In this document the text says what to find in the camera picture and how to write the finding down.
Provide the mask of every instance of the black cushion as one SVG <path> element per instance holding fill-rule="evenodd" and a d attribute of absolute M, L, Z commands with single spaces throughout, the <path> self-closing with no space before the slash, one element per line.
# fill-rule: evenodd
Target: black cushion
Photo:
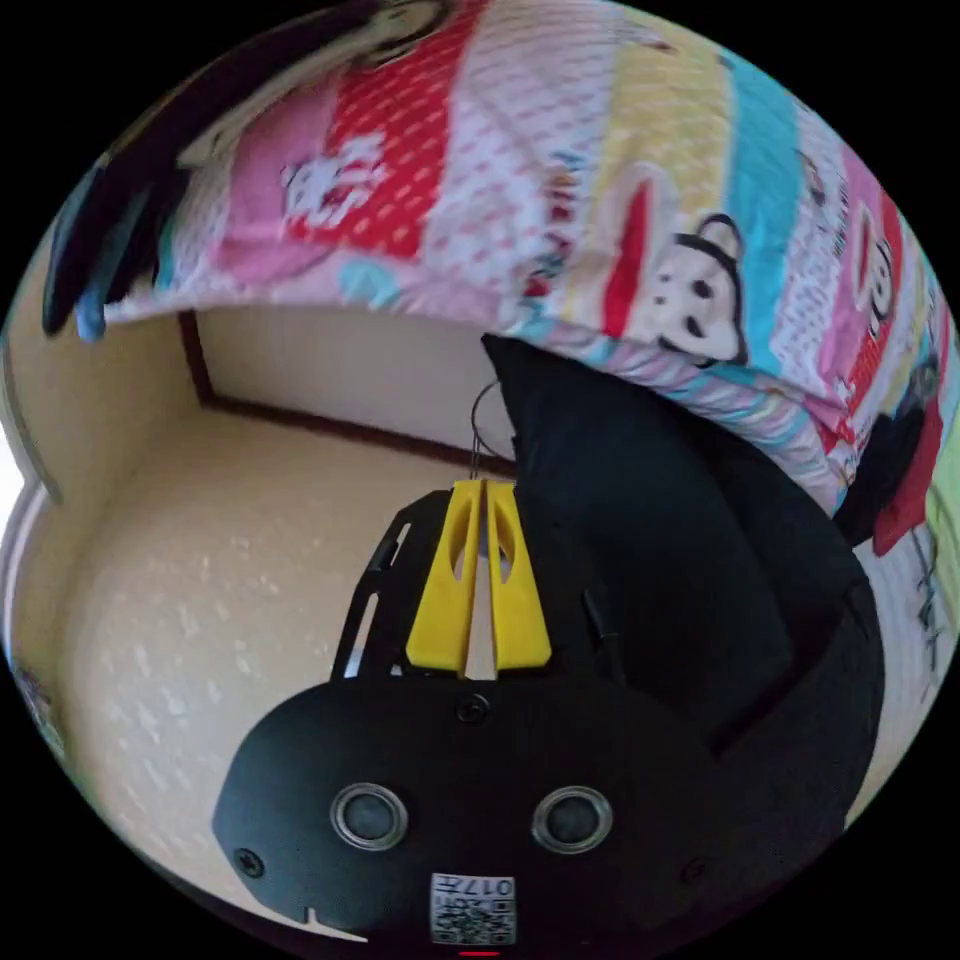
<path fill-rule="evenodd" d="M 722 742 L 789 676 L 794 651 L 763 569 L 672 406 L 523 342 L 483 342 L 516 431 L 518 486 L 590 545 L 630 682 Z"/>

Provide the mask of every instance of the cartoon monkey face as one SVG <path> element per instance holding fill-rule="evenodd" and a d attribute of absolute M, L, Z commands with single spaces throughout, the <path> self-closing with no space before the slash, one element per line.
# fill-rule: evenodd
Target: cartoon monkey face
<path fill-rule="evenodd" d="M 876 336 L 893 307 L 893 254 L 885 239 L 873 245 L 870 279 L 870 332 Z"/>
<path fill-rule="evenodd" d="M 741 257 L 740 232 L 724 214 L 706 217 L 695 234 L 678 234 L 641 308 L 650 339 L 708 363 L 746 363 Z"/>
<path fill-rule="evenodd" d="M 379 18 L 387 37 L 362 65 L 376 69 L 406 56 L 445 26 L 453 7 L 453 0 L 389 0 Z"/>

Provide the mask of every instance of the cartoon print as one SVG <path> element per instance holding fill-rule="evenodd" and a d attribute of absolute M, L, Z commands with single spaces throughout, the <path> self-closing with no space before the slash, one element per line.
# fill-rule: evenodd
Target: cartoon print
<path fill-rule="evenodd" d="M 382 134 L 356 137 L 346 141 L 336 157 L 313 157 L 284 167 L 280 178 L 291 232 L 338 226 L 351 210 L 366 203 L 386 177 L 380 162 L 382 145 Z"/>
<path fill-rule="evenodd" d="M 746 363 L 742 256 L 740 231 L 726 214 L 709 214 L 695 233 L 674 237 L 640 320 L 659 346 L 697 357 L 701 365 Z"/>
<path fill-rule="evenodd" d="M 604 332 L 686 354 L 702 367 L 744 365 L 740 231 L 724 213 L 705 214 L 693 232 L 677 230 L 680 222 L 669 178 L 643 171 L 604 291 Z"/>
<path fill-rule="evenodd" d="M 860 205 L 854 242 L 856 252 L 851 259 L 854 303 L 860 310 L 869 307 L 867 329 L 876 340 L 883 325 L 890 319 L 894 303 L 893 250 L 885 236 L 878 236 L 873 214 Z"/>
<path fill-rule="evenodd" d="M 454 0 L 386 0 L 378 15 L 387 39 L 365 54 L 360 66 L 376 70 L 399 60 L 417 45 L 442 30 L 450 20 Z"/>

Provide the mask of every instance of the cyan stripe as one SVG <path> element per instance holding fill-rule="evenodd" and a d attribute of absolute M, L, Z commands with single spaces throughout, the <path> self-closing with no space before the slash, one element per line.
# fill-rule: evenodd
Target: cyan stripe
<path fill-rule="evenodd" d="M 735 54 L 727 55 L 733 64 L 733 143 L 726 212 L 744 241 L 740 273 L 749 364 L 780 376 L 770 339 L 803 185 L 797 107 L 774 79 Z"/>
<path fill-rule="evenodd" d="M 173 235 L 176 229 L 176 213 L 167 218 L 157 244 L 157 279 L 154 286 L 157 290 L 169 290 L 173 285 Z"/>

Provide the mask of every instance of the black fabric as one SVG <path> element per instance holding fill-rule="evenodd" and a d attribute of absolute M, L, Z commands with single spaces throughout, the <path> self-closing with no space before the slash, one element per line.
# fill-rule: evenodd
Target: black fabric
<path fill-rule="evenodd" d="M 862 567 L 739 437 L 519 341 L 484 346 L 518 484 L 581 527 L 631 682 L 692 719 L 738 784 L 736 855 L 712 905 L 760 894 L 842 833 L 873 755 L 883 646 Z"/>
<path fill-rule="evenodd" d="M 633 638 L 630 681 L 721 742 L 794 656 L 720 488 L 659 398 L 519 341 L 484 346 L 517 434 L 518 485 L 590 544 Z"/>
<path fill-rule="evenodd" d="M 833 517 L 851 546 L 873 536 L 877 517 L 893 502 L 920 443 L 923 417 L 923 409 L 915 407 L 896 419 L 877 419 L 857 477 Z"/>

